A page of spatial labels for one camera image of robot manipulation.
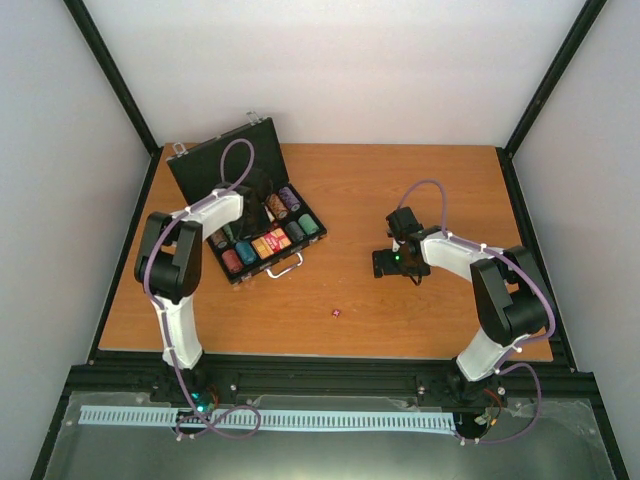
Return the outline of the orange red poker chip stack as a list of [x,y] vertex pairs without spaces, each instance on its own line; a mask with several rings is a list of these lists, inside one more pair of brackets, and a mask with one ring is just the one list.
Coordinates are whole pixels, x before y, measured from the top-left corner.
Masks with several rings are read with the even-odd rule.
[[276,219],[282,220],[288,216],[289,210],[276,194],[267,197],[266,205]]

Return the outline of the purple poker chip stack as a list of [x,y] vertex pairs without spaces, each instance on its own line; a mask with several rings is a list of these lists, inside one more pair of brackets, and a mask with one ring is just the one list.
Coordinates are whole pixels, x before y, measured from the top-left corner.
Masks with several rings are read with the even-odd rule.
[[278,191],[278,196],[290,212],[296,212],[300,209],[301,201],[289,187],[281,188]]

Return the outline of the green yellow poker chip stack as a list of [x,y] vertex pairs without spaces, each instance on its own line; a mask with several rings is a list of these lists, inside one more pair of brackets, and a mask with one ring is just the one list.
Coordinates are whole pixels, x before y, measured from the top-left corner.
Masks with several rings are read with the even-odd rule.
[[222,227],[222,230],[232,244],[235,244],[237,242],[236,237],[234,236],[233,231],[229,225],[224,225]]

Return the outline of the red texas holdem card box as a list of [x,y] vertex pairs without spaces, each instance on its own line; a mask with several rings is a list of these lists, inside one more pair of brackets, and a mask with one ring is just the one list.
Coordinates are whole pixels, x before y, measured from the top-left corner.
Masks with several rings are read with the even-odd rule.
[[292,245],[282,228],[276,228],[251,241],[251,246],[261,260],[265,260]]

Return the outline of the blue poker chip stack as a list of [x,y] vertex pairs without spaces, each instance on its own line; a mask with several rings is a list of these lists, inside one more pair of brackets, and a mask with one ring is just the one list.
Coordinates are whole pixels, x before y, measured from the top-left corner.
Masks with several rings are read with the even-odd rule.
[[235,244],[236,253],[245,266],[254,264],[258,260],[258,255],[248,242],[237,242]]

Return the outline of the dark grey poker chip stack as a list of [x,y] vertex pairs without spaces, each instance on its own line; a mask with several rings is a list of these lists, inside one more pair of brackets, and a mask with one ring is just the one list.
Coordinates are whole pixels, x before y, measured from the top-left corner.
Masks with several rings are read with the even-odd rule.
[[305,239],[305,232],[296,221],[287,223],[284,230],[293,244],[299,243]]

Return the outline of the brown green poker chip stack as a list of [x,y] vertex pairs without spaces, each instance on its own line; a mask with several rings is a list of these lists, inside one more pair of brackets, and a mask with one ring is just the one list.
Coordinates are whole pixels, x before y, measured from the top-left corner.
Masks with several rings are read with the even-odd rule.
[[209,240],[212,242],[214,248],[217,250],[224,250],[229,245],[229,240],[223,230],[215,231],[209,237]]

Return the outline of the pink red poker chip stack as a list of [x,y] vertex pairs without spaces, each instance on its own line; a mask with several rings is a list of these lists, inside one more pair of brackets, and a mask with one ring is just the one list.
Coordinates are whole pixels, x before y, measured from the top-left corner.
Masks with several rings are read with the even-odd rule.
[[244,263],[234,249],[228,249],[221,255],[223,263],[230,274],[237,274],[244,268]]

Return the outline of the ace of spades card box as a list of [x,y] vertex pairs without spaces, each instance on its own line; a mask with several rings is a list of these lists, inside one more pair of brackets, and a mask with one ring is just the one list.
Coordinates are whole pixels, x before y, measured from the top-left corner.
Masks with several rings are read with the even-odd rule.
[[273,215],[273,213],[271,212],[271,210],[265,205],[264,206],[264,210],[268,216],[268,219],[271,223],[274,223],[276,221],[275,216]]

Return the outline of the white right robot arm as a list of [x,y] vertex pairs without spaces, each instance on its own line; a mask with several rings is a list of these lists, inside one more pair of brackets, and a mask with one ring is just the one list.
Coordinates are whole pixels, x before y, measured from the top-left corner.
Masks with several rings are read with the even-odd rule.
[[373,274],[403,276],[416,286],[433,268],[471,283],[479,330],[446,374],[449,394],[468,401],[514,352],[553,335],[555,306],[531,253],[489,247],[437,227],[412,229],[372,253]]

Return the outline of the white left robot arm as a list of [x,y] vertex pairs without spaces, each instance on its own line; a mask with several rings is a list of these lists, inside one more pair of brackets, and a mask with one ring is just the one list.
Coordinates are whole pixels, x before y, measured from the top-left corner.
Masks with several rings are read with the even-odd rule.
[[153,212],[146,219],[134,277],[156,311],[163,360],[181,369],[172,388],[186,402],[201,400],[208,390],[207,376],[194,368],[203,353],[193,306],[203,242],[235,221],[256,233],[267,221],[262,203],[272,190],[269,175],[256,169],[234,183],[219,183],[193,205],[173,213]]

